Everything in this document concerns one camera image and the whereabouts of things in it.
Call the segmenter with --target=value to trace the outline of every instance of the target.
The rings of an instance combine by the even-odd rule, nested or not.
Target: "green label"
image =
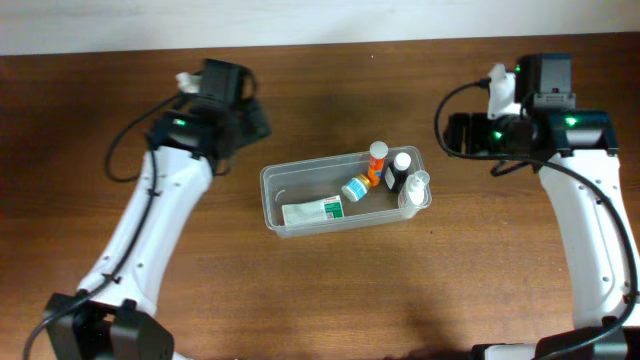
[[[339,202],[324,204],[324,211],[327,213],[327,219],[344,217],[344,214],[342,213],[342,204]]]

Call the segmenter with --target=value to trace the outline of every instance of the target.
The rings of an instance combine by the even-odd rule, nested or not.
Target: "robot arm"
[[[618,158],[604,150],[576,150],[571,157],[557,154],[551,161],[587,177],[611,199],[631,237],[635,262],[640,263],[622,202]],[[631,281],[611,215],[577,180],[547,168],[540,169],[539,175],[562,234],[573,287],[574,326],[602,326],[603,318],[622,314]],[[625,326],[640,326],[637,307]]]
[[[213,172],[206,159],[194,159],[190,151],[161,146],[155,151],[158,174],[156,199],[138,242],[119,281],[112,282],[93,301],[120,306],[133,300],[139,311],[156,313],[158,292],[164,271],[194,206],[211,185]],[[136,189],[111,241],[78,290],[91,291],[110,274],[125,253],[144,211],[153,181],[151,156],[146,153]]]
[[[184,224],[213,177],[230,170],[217,174],[219,161],[229,163],[238,149],[271,133],[255,94],[243,96],[245,78],[255,92],[248,69],[205,60],[197,84],[185,90],[197,95],[182,93],[180,105],[155,122],[138,184],[111,241],[75,296],[51,297],[25,359],[45,325],[59,359],[184,359],[153,315]],[[180,112],[189,101],[190,111]]]
[[[490,89],[488,113],[452,115],[445,131],[447,143],[441,146],[453,156],[517,160],[539,172],[562,234],[576,330],[536,345],[476,346],[474,359],[640,356],[640,311],[634,306],[638,251],[622,202],[618,144],[608,115],[575,109],[567,55],[527,56],[520,59],[515,74],[497,65],[489,75],[490,83],[477,83]],[[506,173],[492,171],[494,176]]]

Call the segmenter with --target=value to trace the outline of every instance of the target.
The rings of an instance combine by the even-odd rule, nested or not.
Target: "toothpaste tube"
[[[282,205],[285,225],[309,224],[344,217],[340,195],[304,204]]]

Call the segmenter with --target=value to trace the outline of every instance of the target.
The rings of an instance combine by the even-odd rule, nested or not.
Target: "brown wood grain surface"
[[[241,150],[193,211],[167,268],[157,319],[177,351],[234,357],[372,359],[569,330],[571,286],[558,226],[529,170],[451,159],[433,113],[496,62],[568,52],[581,108],[617,127],[622,189],[640,228],[640,34],[140,51],[0,58],[0,358],[18,357],[53,292],[72,294],[106,245],[133,184],[102,172],[113,136],[176,91],[203,58],[252,68],[273,135]],[[444,113],[486,111],[473,90]],[[118,149],[137,171],[134,131]],[[416,218],[280,239],[265,226],[260,170],[413,145],[433,204]],[[52,358],[46,335],[34,359]]]

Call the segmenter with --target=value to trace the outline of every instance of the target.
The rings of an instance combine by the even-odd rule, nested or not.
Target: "transparent plastic bin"
[[[411,156],[409,174],[424,170],[418,149],[404,146],[389,149],[385,171],[400,152]],[[380,185],[370,189],[360,201],[349,201],[342,194],[342,186],[352,177],[366,174],[368,167],[369,152],[265,167],[260,174],[260,186],[267,227],[283,238],[319,234],[407,220],[431,204],[431,191],[427,185],[425,200],[420,206],[411,205],[399,209],[398,194],[387,189],[384,178]],[[306,203],[334,195],[341,197],[345,215],[343,218],[285,226],[282,205]]]

